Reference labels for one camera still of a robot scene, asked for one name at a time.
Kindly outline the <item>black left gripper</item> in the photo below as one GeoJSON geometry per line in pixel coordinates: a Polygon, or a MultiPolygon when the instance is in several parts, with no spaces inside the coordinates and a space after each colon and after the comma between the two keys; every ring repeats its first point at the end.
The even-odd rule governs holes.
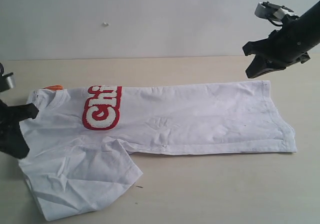
{"type": "Polygon", "coordinates": [[[39,110],[33,103],[11,106],[0,105],[0,151],[17,159],[25,158],[30,149],[19,131],[19,122],[35,119],[39,110]]]}

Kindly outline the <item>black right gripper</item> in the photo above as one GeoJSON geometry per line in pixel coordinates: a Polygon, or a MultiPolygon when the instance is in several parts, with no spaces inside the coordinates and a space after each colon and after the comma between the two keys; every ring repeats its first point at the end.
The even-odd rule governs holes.
{"type": "Polygon", "coordinates": [[[243,47],[245,56],[256,55],[245,73],[253,79],[310,60],[311,26],[308,22],[292,21],[268,39],[249,41],[243,47]]]}

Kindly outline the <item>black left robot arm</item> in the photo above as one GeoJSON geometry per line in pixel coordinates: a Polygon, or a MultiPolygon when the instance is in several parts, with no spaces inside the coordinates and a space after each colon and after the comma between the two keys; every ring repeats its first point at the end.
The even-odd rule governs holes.
{"type": "Polygon", "coordinates": [[[39,113],[30,103],[19,106],[7,106],[0,102],[0,151],[17,159],[25,158],[30,149],[22,135],[20,122],[35,119],[39,113]]]}

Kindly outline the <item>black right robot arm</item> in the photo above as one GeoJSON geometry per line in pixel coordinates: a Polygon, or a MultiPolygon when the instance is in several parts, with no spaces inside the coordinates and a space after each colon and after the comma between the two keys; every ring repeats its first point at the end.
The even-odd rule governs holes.
{"type": "Polygon", "coordinates": [[[308,51],[320,43],[320,3],[317,2],[303,15],[268,1],[258,3],[254,14],[268,20],[279,30],[273,30],[268,38],[249,41],[243,46],[246,56],[254,59],[246,69],[247,78],[282,71],[287,67],[310,60],[308,51]]]}

